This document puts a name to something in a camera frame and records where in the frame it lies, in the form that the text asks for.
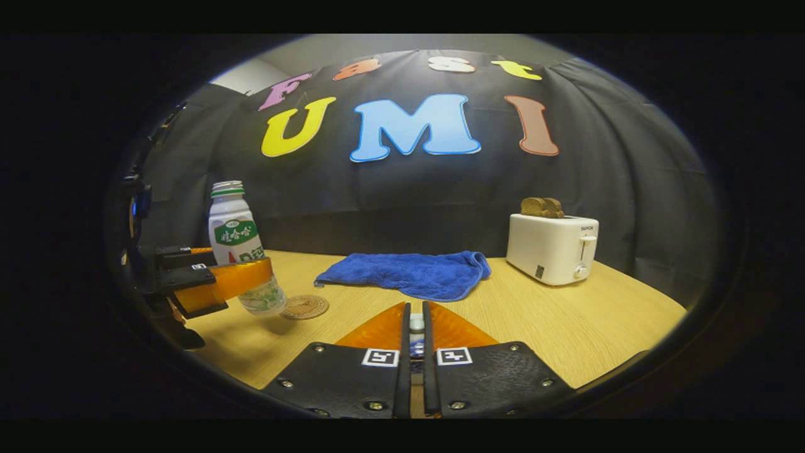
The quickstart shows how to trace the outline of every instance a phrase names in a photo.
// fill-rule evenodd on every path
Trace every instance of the towel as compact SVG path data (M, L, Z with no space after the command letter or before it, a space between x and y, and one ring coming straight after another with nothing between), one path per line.
M478 251L437 256L353 253L319 275L315 285L376 285L418 299L452 302L467 297L491 273Z

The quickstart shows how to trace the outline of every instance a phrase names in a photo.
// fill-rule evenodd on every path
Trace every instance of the brand logo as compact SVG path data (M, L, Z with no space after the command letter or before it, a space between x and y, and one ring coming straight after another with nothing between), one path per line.
M250 220L230 220L215 230L215 242L236 246L257 237L257 227Z

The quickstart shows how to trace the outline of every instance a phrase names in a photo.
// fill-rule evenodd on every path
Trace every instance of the toaster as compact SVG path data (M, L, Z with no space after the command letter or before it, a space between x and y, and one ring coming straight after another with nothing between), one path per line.
M593 218L512 214L506 261L546 285L566 285L590 275L597 242Z

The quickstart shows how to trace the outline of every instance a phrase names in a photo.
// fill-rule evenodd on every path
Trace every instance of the toaster lever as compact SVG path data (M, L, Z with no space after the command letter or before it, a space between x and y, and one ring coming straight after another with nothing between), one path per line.
M584 261L584 248L587 247L588 243L591 243L598 238L596 236L581 236L579 239L581 240L581 256L579 257L579 260Z

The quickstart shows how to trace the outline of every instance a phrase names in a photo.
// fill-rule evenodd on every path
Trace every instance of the black backdrop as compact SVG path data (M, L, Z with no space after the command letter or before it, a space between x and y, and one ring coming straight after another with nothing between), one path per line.
M432 56L468 60L475 73L439 72ZM382 67L344 80L348 64L377 58ZM206 85L164 145L147 161L154 204L141 244L208 245L213 182L238 179L266 248L347 255L481 251L504 256L509 215L525 197L555 197L565 213L601 223L596 259L663 291L683 305L707 288L719 244L719 211L708 172L693 146L656 106L616 77L581 59L542 76L508 74L504 56L420 50L364 56L312 71L278 105L258 112L270 88L246 97ZM364 102L390 99L409 114L432 94L463 94L464 114L482 149L434 156L391 149L384 160L355 163ZM522 125L504 96L545 105L557 156L519 147ZM261 151L266 121L292 108L285 137L300 131L304 106L334 96L316 136L299 150Z

